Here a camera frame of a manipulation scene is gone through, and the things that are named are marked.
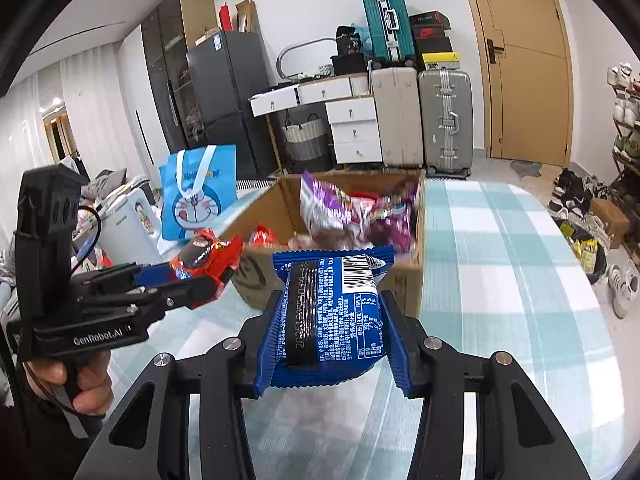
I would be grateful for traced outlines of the person's left hand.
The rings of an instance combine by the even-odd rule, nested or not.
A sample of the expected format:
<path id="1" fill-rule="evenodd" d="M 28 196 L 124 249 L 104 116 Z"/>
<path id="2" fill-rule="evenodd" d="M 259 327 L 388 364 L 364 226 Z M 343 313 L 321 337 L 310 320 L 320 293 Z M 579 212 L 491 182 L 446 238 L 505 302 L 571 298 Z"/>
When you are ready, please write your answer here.
<path id="1" fill-rule="evenodd" d="M 93 353 L 89 362 L 81 367 L 75 379 L 79 392 L 73 397 L 73 409 L 84 415 L 102 416 L 114 399 L 112 380 L 107 367 L 111 352 Z M 53 387 L 64 387 L 68 373 L 61 361 L 38 360 L 23 364 L 26 379 L 32 391 L 43 400 L 53 398 Z"/>

